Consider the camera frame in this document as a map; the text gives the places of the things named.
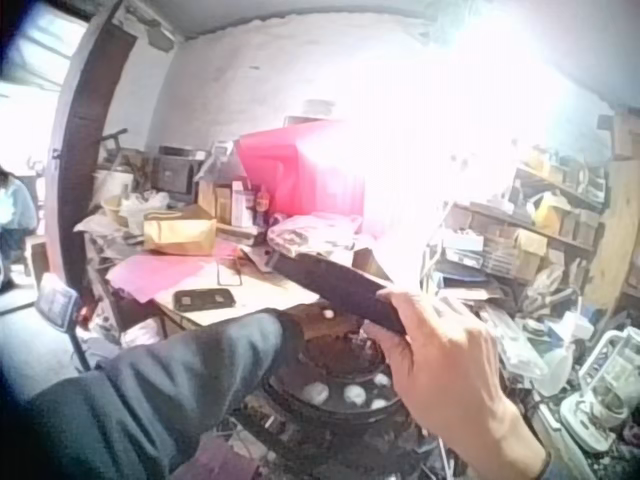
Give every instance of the wall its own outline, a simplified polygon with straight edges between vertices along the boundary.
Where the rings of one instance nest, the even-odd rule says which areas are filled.
[[[129,132],[120,137],[123,147],[144,149],[153,111],[160,89],[175,54],[165,53],[149,45],[145,28],[132,17],[118,12],[114,23],[138,37],[116,87],[104,134],[122,128]]]
[[[300,114],[305,100],[326,99],[336,103],[339,118],[411,122],[429,112],[432,123],[422,123],[423,130],[445,122],[454,143],[460,120],[471,137],[484,138],[489,117],[498,116],[508,128],[525,119],[523,135],[530,141],[584,154],[590,162],[609,157],[609,136],[595,124],[611,110],[595,95],[557,72],[547,77],[562,84],[556,85],[561,98],[542,99],[536,73],[525,88],[511,89],[511,97],[493,70],[443,76],[445,68],[455,75],[455,68],[425,48],[421,34],[427,30],[421,21],[391,15],[313,14],[254,21],[186,42],[160,92],[147,145],[208,148],[215,140],[277,128],[286,115]],[[486,52],[481,69],[487,70],[484,57]],[[509,108],[496,109],[501,100]]]

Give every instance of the dark jacket sleeve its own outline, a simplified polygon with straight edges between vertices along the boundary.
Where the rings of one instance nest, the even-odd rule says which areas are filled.
[[[164,478],[301,338],[261,312],[134,347],[37,395],[29,426],[65,478]]]

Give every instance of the ceiling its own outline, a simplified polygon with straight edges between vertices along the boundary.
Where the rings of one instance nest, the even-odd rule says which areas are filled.
[[[95,8],[108,0],[58,0]],[[139,0],[178,33],[194,37],[291,13],[372,11],[425,17],[470,0]],[[493,0],[516,9],[548,61],[612,106],[640,109],[640,2]]]

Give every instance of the table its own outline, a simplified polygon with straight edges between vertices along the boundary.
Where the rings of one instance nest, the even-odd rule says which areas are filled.
[[[218,268],[223,276],[225,273],[232,274],[233,271],[223,263],[218,265],[216,262],[212,262],[177,285],[156,294],[153,300],[179,328],[194,329],[264,308],[284,310],[298,304],[315,302],[319,298],[316,293],[300,287],[281,275],[261,272],[249,259],[239,258],[238,265],[242,273],[242,285],[222,287],[228,288],[235,297],[234,307],[191,313],[178,313],[173,309],[173,294],[178,290],[221,288],[218,284]]]

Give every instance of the fingers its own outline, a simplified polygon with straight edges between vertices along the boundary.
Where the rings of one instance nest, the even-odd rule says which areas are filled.
[[[443,333],[440,315],[430,301],[425,301],[419,294],[405,291],[383,289],[378,298],[387,300],[396,307],[400,320],[412,342],[427,342],[430,335]]]
[[[362,329],[369,338],[378,342],[392,370],[400,366],[410,368],[413,365],[411,346],[404,338],[368,320],[364,322]]]

